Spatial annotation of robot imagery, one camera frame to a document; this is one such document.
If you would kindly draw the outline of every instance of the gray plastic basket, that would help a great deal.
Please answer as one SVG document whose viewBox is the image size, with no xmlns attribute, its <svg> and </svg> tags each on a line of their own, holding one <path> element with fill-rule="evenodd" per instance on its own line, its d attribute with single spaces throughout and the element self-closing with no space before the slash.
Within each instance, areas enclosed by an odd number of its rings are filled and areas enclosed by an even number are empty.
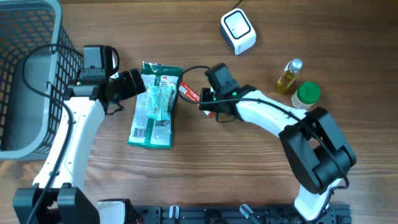
<svg viewBox="0 0 398 224">
<path fill-rule="evenodd" d="M 21 68 L 33 48 L 50 43 L 73 47 L 57 1 L 0 0 L 0 159 L 45 159 L 49 153 L 62 107 L 30 91 Z M 62 99 L 81 63 L 68 50 L 44 49 L 28 59 L 25 76 L 34 88 Z"/>
</svg>

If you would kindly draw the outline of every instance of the green plastic package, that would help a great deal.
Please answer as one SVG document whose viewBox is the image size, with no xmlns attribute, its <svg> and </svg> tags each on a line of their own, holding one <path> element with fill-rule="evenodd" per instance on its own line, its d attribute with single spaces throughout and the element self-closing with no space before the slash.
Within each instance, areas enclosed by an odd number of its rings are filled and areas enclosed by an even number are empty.
<svg viewBox="0 0 398 224">
<path fill-rule="evenodd" d="M 141 77 L 147 88 L 137 96 L 128 145 L 148 149 L 170 149 L 177 86 L 182 67 L 142 63 Z"/>
</svg>

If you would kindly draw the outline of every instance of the wooden table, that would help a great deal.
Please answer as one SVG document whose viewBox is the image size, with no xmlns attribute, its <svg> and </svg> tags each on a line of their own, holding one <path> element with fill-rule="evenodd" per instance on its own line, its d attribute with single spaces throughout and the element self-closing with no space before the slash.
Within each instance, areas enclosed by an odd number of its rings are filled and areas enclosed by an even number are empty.
<svg viewBox="0 0 398 224">
<path fill-rule="evenodd" d="M 396 1 L 255 1 L 241 7 L 257 32 L 240 56 L 220 35 L 221 16 L 235 2 L 177 1 L 63 4 L 63 25 L 77 49 L 116 47 L 121 70 L 142 61 L 168 65 L 227 64 L 233 77 L 290 105 L 273 92 L 285 65 L 301 58 L 298 83 L 322 89 L 328 109 L 356 153 L 351 187 L 333 202 L 351 205 L 355 223 L 398 222 L 398 23 Z M 209 86 L 203 70 L 184 80 Z M 197 106 L 177 103 L 172 150 L 126 145 L 135 99 L 107 116 L 95 137 L 85 192 L 130 198 L 134 205 L 265 205 L 293 202 L 299 183 L 280 141 L 236 121 L 219 124 Z M 0 223 L 17 222 L 12 197 L 29 187 L 43 161 L 0 163 Z"/>
</svg>

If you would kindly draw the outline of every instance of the red object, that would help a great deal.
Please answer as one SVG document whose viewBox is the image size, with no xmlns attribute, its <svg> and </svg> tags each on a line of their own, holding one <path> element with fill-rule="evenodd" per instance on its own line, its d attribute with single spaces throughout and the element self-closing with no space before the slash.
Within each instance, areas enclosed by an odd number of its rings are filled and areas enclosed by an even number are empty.
<svg viewBox="0 0 398 224">
<path fill-rule="evenodd" d="M 193 101 L 200 101 L 200 97 L 197 93 L 195 93 L 195 91 L 193 91 L 191 89 L 191 87 L 189 87 L 185 82 L 181 82 L 180 84 L 180 88 L 178 88 L 178 90 L 181 91 L 182 95 L 184 95 L 185 97 L 187 97 L 190 100 Z M 213 115 L 212 111 L 203 111 L 209 118 L 211 118 L 211 116 Z"/>
</svg>

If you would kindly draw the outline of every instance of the green lid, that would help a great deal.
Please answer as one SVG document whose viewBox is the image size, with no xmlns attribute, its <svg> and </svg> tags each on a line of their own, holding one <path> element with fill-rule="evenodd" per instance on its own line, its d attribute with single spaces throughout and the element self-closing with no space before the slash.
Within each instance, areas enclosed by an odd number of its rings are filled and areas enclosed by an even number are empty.
<svg viewBox="0 0 398 224">
<path fill-rule="evenodd" d="M 321 97 L 321 89 L 315 82 L 305 82 L 297 90 L 297 98 L 305 104 L 316 103 Z"/>
</svg>

